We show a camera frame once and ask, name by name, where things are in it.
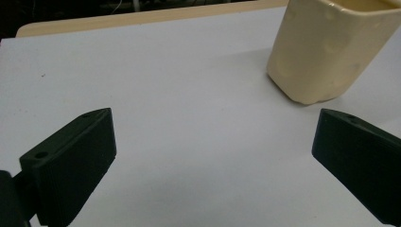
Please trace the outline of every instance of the white surface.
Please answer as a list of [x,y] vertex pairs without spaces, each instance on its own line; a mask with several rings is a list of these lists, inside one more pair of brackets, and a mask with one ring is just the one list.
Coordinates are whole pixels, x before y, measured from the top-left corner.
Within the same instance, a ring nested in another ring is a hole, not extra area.
[[116,160],[71,226],[380,226],[311,146],[323,107],[401,137],[401,29],[344,96],[301,106],[266,75],[283,13],[4,40],[1,168],[111,107]]

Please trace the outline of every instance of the white table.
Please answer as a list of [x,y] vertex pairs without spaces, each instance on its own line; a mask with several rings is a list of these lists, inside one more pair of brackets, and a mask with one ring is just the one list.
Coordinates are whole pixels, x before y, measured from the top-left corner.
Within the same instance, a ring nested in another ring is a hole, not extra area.
[[380,226],[310,151],[321,108],[401,137],[401,30],[345,95],[302,106],[266,75],[284,10],[4,40],[1,168],[111,107],[117,157],[73,227]]

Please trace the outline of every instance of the wooden table edge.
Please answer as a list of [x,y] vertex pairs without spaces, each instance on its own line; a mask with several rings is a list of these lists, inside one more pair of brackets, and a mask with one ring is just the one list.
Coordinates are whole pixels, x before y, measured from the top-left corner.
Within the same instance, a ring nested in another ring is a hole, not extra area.
[[130,26],[146,23],[214,16],[250,10],[278,8],[284,7],[287,4],[288,0],[258,0],[192,8],[163,9],[110,16],[40,22],[20,27],[16,37],[18,38],[40,36],[74,31],[93,30],[114,26]]

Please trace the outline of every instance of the cable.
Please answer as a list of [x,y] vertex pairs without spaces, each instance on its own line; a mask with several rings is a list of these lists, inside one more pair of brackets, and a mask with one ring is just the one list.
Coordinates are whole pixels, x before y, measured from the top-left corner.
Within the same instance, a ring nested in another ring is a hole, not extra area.
[[35,18],[35,8],[36,8],[36,0],[33,0],[33,4],[32,4],[32,18]]
[[118,6],[113,10],[113,12],[110,13],[110,15],[113,15],[113,13],[114,13],[118,8],[120,8],[121,3],[123,3],[123,0],[120,0],[120,3],[119,3]]

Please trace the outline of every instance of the screw hole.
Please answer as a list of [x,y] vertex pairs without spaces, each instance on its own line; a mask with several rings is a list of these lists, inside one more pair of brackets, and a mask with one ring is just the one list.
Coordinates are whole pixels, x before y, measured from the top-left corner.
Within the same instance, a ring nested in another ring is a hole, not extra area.
[[35,155],[35,158],[37,158],[37,159],[42,159],[42,158],[44,158],[44,157],[47,156],[47,155],[48,155],[47,152],[39,152],[39,153],[37,153],[37,154]]

